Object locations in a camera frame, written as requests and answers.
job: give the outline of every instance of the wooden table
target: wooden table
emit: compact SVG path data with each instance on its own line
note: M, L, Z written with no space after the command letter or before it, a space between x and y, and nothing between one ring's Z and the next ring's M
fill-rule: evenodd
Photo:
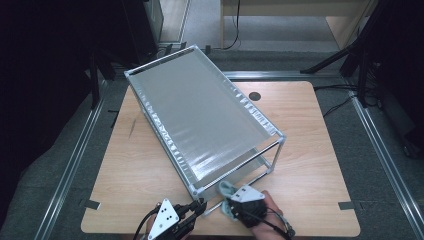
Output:
M308 82L245 82L255 105L287 135L275 171L254 184L267 189L298 236L357 236L360 227L349 202L337 158L315 93ZM131 234L157 202L192 201L131 90L125 95L81 228L86 233ZM194 235L250 235L219 210L198 218Z
M224 17L237 16L238 0L221 0L221 47ZM377 0L242 0L240 16L325 16L340 49L353 39Z

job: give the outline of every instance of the metal rod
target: metal rod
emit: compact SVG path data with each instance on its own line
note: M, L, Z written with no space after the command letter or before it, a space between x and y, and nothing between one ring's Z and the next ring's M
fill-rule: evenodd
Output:
M262 149L260 152L258 152L255 155L251 156L249 159L245 160L241 164L237 165L237 167L231 169L230 171L226 172L225 174L222 174L220 177L218 177L217 179L215 179L212 182L210 182L209 184L207 184L204 187L204 190L212 187L213 185L215 185L216 183L218 183L219 181L221 181L222 179L224 179L225 177L227 177L231 173L233 173L233 172L237 171L238 169L242 168L243 166L245 166L246 164L248 164L250 161L252 161L253 159L257 158L258 156L264 154L265 152L267 152L269 149L271 149L272 147L274 147L277 144L279 144L278 141L273 142L271 145L269 145L266 148Z

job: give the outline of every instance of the tripod leg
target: tripod leg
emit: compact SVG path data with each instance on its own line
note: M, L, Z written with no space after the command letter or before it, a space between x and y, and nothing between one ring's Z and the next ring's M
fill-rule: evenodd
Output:
M300 73L303 73L303 74L316 73L319 70L327 67L328 65L332 64L333 62L339 60L340 58L342 58L342 57L348 55L349 53L351 53L352 51L354 51L356 49L356 46L357 46L357 44L356 44L356 41L355 41L351 45L345 47L344 49L340 50L336 54L325 59L324 61L318 63L317 65L310 67L308 69L300 70Z

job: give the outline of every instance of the aluminum rail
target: aluminum rail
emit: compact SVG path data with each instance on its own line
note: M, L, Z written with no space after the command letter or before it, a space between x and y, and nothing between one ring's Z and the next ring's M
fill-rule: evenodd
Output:
M104 96L108 89L108 83L103 80L100 87L101 96ZM78 170L79 163L81 162L82 155L84 154L88 140L90 139L93 128L96 125L97 119L100 115L103 107L104 97L100 98L96 108L91 110L90 115L84 125L81 135L76 143L74 151L72 152L71 158L69 159L68 165L60 179L60 182L56 188L53 197L50 200L46 214L44 215L43 221L41 222L38 231L35 235L36 240L49 239L53 227L56 223L57 217L59 216L60 210L62 209L65 198L69 192L69 188L74 180L75 173Z
M350 91L349 95L354 96L354 93ZM392 185L393 190L399 200L399 203L405 212L406 218L408 219L412 230L414 231L417 239L423 240L424 219L419 205L415 201L411 191L399 173L395 162L393 161L389 151L386 148L386 145L384 144L383 139L378 133L378 130L370 116L368 109L364 109L359 99L357 98L353 98L352 103L359 115L359 118L361 119L362 124L365 127L365 130L367 131L368 137L374 146L378 158L380 159L380 163L383 166L387 178L389 179L390 184Z

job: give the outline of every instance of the wooden board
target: wooden board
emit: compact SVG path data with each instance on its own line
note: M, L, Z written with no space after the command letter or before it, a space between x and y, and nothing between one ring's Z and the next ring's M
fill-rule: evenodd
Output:
M337 158L316 96L308 82L236 83L248 95L259 92L255 105L287 135L273 173L255 183L268 190L298 236L357 236ZM123 101L81 228L87 233L131 234L157 202L192 200L129 90ZM199 218L194 235L250 235L220 211Z

